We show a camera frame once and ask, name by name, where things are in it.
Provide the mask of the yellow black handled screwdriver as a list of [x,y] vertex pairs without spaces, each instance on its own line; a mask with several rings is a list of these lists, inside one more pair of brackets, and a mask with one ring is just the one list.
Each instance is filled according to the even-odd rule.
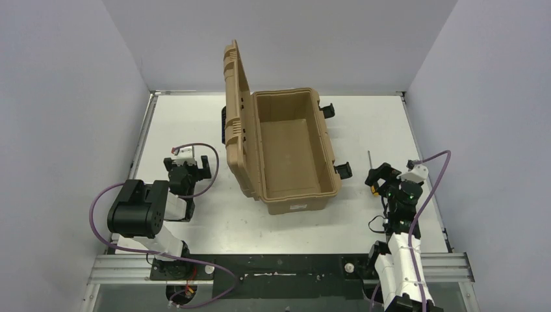
[[370,187],[371,193],[373,196],[377,197],[379,196],[378,188],[379,188],[379,176],[380,176],[380,166],[374,166],[371,151],[368,150],[368,164],[369,164],[369,171],[368,176],[365,180],[365,184]]

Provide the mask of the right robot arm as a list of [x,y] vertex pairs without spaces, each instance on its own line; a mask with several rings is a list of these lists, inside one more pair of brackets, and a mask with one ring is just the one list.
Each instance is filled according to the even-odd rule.
[[425,166],[408,164],[403,173],[384,162],[368,172],[366,185],[383,202],[385,241],[372,246],[367,272],[379,279],[384,311],[441,311],[435,305],[421,265],[417,204],[428,176]]

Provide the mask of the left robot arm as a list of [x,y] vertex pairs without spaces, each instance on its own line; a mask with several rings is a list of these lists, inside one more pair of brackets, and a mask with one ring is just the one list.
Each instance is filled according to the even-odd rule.
[[195,186],[212,178],[208,156],[202,155],[200,160],[198,165],[193,154],[167,157],[163,160],[167,180],[147,184],[128,179],[107,215],[112,233],[139,242],[153,251],[157,260],[168,261],[167,271],[177,280],[191,275],[193,262],[185,257],[189,254],[186,242],[174,236],[164,223],[191,221],[196,208],[192,197]]

